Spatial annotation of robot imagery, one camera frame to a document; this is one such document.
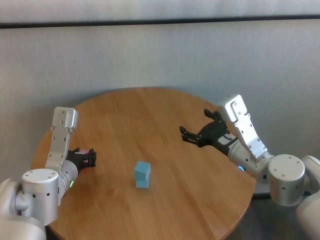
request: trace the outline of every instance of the white wall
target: white wall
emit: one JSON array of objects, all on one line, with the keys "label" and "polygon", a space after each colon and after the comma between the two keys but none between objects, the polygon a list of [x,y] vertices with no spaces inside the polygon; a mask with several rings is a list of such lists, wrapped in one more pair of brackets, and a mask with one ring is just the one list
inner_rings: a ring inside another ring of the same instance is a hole
[{"label": "white wall", "polygon": [[319,39],[320,20],[0,29],[0,181],[29,169],[55,106],[139,86],[242,94],[273,154],[320,158]]},{"label": "white wall", "polygon": [[0,23],[318,15],[318,0],[0,0]]}]

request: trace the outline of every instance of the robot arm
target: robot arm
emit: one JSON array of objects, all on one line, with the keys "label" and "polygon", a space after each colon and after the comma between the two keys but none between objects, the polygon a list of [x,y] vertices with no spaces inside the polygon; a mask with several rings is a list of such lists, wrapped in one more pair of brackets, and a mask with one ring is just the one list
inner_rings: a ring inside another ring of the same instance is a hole
[{"label": "robot arm", "polygon": [[22,182],[7,179],[0,185],[0,233],[8,240],[45,240],[45,226],[58,217],[58,205],[84,167],[96,165],[96,152],[68,150],[78,113],[56,107],[52,140],[45,168],[27,171]]},{"label": "robot arm", "polygon": [[[229,95],[218,107],[215,112],[204,110],[207,117],[215,116],[211,117],[214,122],[198,134],[181,126],[182,140],[198,147],[217,148],[242,171],[269,184],[270,196],[279,205],[297,205],[304,191],[309,191],[312,195],[298,206],[296,214],[311,239],[320,239],[320,161],[312,156],[299,159],[289,154],[271,155],[258,137],[240,95]],[[237,136],[230,133],[224,119],[233,126]]]}]

